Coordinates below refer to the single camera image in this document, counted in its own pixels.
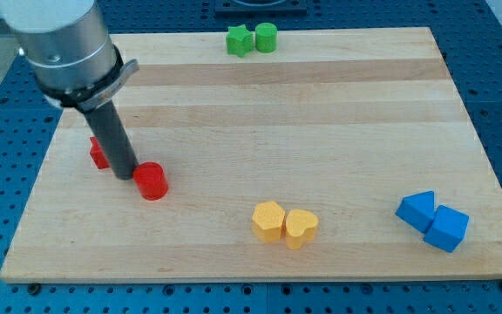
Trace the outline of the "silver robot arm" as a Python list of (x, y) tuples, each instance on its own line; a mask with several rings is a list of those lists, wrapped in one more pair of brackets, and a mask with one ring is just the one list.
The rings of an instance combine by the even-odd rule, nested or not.
[(0, 12), (55, 106), (92, 112), (139, 69), (123, 61), (96, 0), (0, 0)]

